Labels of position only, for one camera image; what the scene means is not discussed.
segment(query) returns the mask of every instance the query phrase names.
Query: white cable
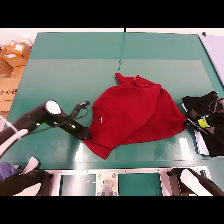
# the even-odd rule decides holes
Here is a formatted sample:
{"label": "white cable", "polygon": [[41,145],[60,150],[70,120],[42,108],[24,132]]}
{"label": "white cable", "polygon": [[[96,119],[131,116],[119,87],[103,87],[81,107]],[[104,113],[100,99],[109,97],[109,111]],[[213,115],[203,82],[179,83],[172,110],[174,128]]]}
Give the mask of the white cable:
{"label": "white cable", "polygon": [[13,129],[13,131],[15,131],[15,133],[18,132],[18,130],[9,122],[7,121],[4,117],[2,117],[2,115],[0,115],[0,119],[10,128]]}
{"label": "white cable", "polygon": [[0,145],[0,158],[2,157],[4,152],[8,149],[8,147],[10,145],[12,145],[13,142],[15,142],[17,139],[23,137],[27,133],[28,133],[27,129],[22,129],[22,130],[18,131],[17,133],[15,133],[14,135],[12,135],[10,138],[8,138],[4,143],[2,143]]}

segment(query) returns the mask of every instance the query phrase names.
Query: table surface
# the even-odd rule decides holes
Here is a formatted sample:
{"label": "table surface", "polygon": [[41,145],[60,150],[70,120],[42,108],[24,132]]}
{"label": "table surface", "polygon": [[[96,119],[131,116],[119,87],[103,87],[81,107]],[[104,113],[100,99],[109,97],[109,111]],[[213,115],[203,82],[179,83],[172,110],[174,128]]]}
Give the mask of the table surface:
{"label": "table surface", "polygon": [[[11,108],[9,120],[49,99],[70,113],[83,100],[91,104],[110,86],[122,59],[123,75],[141,75],[161,83],[181,103],[183,96],[201,96],[223,86],[197,35],[157,33],[40,33]],[[92,113],[79,122],[90,125]],[[187,144],[181,147],[180,139]],[[31,156],[41,169],[142,168],[209,165],[220,187],[221,158],[196,154],[191,131],[150,143],[120,146],[106,161],[61,129],[24,138],[1,160],[25,165]]]}

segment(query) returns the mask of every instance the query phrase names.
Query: red cloth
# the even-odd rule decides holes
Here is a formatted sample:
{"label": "red cloth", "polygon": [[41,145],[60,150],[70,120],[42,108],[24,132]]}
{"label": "red cloth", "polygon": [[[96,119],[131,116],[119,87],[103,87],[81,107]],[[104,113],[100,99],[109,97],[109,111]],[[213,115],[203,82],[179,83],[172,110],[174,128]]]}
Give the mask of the red cloth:
{"label": "red cloth", "polygon": [[84,142],[95,154],[106,159],[119,145],[165,139],[185,130],[187,118],[160,84],[139,75],[116,77],[120,84],[93,105],[92,140]]}

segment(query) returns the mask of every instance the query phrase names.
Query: yellow label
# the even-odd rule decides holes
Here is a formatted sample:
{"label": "yellow label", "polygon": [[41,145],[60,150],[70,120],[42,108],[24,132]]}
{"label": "yellow label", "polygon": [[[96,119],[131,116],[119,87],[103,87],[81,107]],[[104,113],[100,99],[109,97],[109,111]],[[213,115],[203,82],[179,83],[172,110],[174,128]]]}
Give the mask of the yellow label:
{"label": "yellow label", "polygon": [[205,118],[199,119],[198,123],[202,128],[210,128]]}

